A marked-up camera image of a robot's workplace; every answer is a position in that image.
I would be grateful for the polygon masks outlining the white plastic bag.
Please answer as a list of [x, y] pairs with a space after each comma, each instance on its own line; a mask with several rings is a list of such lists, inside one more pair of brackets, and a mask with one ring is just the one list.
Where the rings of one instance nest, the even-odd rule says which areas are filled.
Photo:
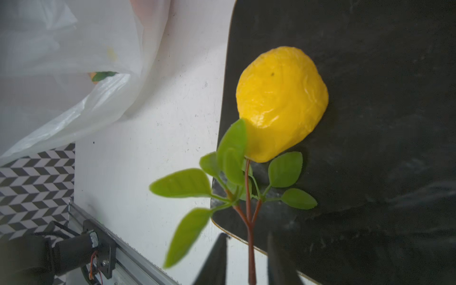
[[[117, 121], [150, 73], [169, 1], [2, 1], [1, 164]], [[90, 72], [117, 74], [97, 84]]]

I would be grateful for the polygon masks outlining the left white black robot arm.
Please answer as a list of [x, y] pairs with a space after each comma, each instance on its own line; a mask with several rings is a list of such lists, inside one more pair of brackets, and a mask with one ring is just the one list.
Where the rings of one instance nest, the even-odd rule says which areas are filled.
[[51, 285], [56, 276], [89, 264], [99, 245], [94, 231], [75, 237], [45, 232], [1, 242], [1, 284]]

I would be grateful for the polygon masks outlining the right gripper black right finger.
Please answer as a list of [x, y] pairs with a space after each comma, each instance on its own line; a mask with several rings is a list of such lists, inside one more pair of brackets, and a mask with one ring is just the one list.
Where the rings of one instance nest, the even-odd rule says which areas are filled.
[[268, 234], [267, 239], [268, 253], [268, 284], [270, 285], [303, 285], [299, 274], [287, 257], [284, 250], [276, 241], [272, 233]]

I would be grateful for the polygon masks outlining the yellow lemon with leaves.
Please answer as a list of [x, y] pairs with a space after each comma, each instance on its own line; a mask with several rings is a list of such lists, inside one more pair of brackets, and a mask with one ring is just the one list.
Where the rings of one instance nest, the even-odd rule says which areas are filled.
[[311, 210], [316, 199], [295, 187], [304, 156], [292, 151], [316, 128], [329, 103], [328, 89], [314, 62], [296, 47], [262, 53], [242, 72], [236, 88], [239, 118], [222, 136], [217, 150], [197, 168], [164, 176], [149, 186], [165, 198], [211, 198], [212, 209], [192, 209], [178, 224], [163, 266], [177, 265], [215, 213], [233, 209], [247, 230], [248, 282], [257, 283], [254, 229], [268, 193], [283, 190], [279, 201]]

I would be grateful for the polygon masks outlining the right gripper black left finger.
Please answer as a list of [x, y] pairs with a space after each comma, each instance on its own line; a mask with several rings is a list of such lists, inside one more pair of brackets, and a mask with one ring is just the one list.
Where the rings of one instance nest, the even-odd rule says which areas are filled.
[[226, 269], [228, 261], [228, 235], [221, 233], [202, 269], [200, 270], [194, 285], [225, 285]]

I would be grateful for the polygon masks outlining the green pear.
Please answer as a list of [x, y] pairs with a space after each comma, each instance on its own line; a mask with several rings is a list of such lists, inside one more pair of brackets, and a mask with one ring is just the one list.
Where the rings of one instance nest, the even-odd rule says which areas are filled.
[[108, 77], [113, 77], [117, 74], [117, 72], [113, 71], [103, 71], [103, 72], [90, 72], [89, 76], [91, 78], [91, 81], [94, 84], [97, 84], [98, 82], [108, 78]]

